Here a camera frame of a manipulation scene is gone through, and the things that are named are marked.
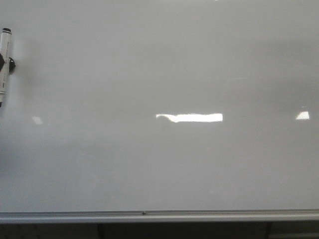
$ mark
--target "marker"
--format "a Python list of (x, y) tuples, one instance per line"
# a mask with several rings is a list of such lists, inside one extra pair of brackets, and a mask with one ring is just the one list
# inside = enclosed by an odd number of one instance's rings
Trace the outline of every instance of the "marker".
[(9, 28), (3, 28), (1, 31), (1, 40), (0, 40), (0, 53), (4, 60), (4, 65), (0, 70), (0, 107), (3, 102), (3, 97), (5, 94), (5, 85), (6, 80), (9, 74), (10, 67), (10, 41), (11, 41), (11, 30)]

